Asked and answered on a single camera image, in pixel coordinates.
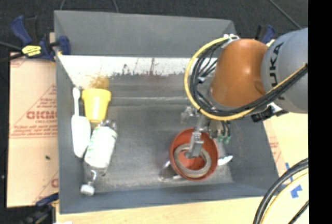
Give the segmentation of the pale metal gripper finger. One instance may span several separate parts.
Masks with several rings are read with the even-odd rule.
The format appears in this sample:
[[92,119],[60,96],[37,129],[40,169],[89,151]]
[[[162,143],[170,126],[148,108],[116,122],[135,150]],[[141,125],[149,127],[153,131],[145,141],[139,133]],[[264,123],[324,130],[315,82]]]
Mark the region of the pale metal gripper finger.
[[196,117],[198,114],[197,109],[192,106],[186,106],[181,113],[181,123],[186,123],[190,117]]
[[200,155],[204,143],[201,135],[201,132],[192,133],[189,143],[189,149],[187,151],[187,158],[196,158]]

